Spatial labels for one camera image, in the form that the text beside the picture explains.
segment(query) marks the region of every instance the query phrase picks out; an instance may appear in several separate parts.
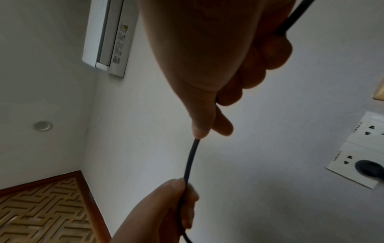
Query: wooden lattice panel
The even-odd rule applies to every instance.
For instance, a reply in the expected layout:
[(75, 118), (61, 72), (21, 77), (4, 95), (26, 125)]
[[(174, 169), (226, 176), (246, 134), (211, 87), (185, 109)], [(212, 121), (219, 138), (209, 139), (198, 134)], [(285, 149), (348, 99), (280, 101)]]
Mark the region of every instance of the wooden lattice panel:
[(0, 243), (96, 243), (75, 178), (0, 197)]

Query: hand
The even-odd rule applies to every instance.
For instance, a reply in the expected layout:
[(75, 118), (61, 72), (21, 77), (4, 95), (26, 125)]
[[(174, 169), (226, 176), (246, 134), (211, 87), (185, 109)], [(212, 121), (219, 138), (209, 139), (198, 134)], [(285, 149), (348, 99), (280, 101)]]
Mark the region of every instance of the hand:
[[(127, 216), (111, 243), (177, 243), (181, 232), (177, 224), (176, 208), (185, 191), (183, 179), (170, 180), (145, 197)], [(199, 199), (188, 185), (181, 208), (185, 229), (192, 228), (195, 203)]]
[(260, 84), (266, 70), (292, 52), (273, 35), (294, 0), (139, 0), (154, 55), (190, 117), (197, 139), (210, 129), (233, 132), (216, 105), (238, 101)]

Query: skin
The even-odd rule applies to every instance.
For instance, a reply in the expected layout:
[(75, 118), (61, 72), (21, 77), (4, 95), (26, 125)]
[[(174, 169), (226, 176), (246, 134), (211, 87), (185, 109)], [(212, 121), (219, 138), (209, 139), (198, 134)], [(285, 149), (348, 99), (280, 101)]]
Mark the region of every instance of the skin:
[[(218, 105), (232, 105), (242, 90), (259, 85), (266, 71), (282, 66), (292, 53), (284, 36), (273, 35), (294, 0), (138, 0), (153, 53), (171, 88), (192, 119), (195, 138), (211, 129), (233, 132)], [(199, 199), (182, 179), (170, 180), (131, 211), (112, 243), (176, 243), (176, 206), (192, 227)]]

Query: brown wooden trim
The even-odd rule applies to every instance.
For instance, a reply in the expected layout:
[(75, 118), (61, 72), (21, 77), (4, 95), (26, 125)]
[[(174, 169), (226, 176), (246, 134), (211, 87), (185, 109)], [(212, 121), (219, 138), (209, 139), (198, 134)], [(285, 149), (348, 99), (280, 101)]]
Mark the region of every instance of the brown wooden trim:
[(77, 177), (78, 175), (82, 176), (81, 171), (74, 171), (74, 172), (70, 172), (70, 173), (66, 173), (66, 174), (62, 174), (62, 175), (57, 175), (54, 177), (50, 177), (50, 178), (46, 178), (46, 179), (42, 179), (42, 180), (38, 180), (38, 181), (33, 181), (33, 182), (21, 184), (21, 185), (14, 186), (14, 187), (5, 188), (5, 189), (0, 190), (0, 197), (14, 194), (14, 193), (17, 193), (19, 191), (26, 191), (26, 190), (29, 190), (29, 189), (32, 189), (35, 187), (40, 187), (40, 186), (45, 185), (45, 184), (50, 184), (50, 183), (54, 183), (57, 181), (62, 181), (62, 180), (65, 180), (69, 177)]
[(89, 212), (90, 221), (92, 222), (93, 227), (96, 231), (95, 234), (99, 236), (101, 243), (109, 243), (111, 240), (111, 234), (109, 233), (109, 230), (104, 222), (103, 216), (99, 211), (99, 208), (97, 207), (96, 203), (91, 200), (90, 189), (81, 171), (74, 171), (67, 174), (18, 185), (15, 187), (5, 188), (0, 190), (0, 197), (15, 194), (20, 191), (26, 191), (46, 184), (62, 181), (71, 177), (74, 177), (76, 179), (77, 185), (84, 199), (84, 204)]
[(93, 227), (95, 228), (95, 233), (98, 234), (99, 239), (102, 243), (108, 243), (111, 240), (111, 234), (104, 222), (104, 218), (100, 213), (97, 204), (94, 200), (91, 199), (91, 191), (89, 189), (88, 183), (85, 180), (83, 173), (76, 175), (76, 181), (79, 186), (80, 192), (83, 195), (84, 203), (88, 209), (89, 217), (93, 223)]

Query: air conditioner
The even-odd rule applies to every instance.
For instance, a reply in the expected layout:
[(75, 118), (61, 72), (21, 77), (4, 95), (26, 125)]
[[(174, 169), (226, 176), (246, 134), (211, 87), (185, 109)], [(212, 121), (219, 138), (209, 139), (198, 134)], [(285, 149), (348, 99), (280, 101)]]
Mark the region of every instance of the air conditioner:
[(135, 0), (92, 0), (83, 62), (124, 77), (138, 15)]

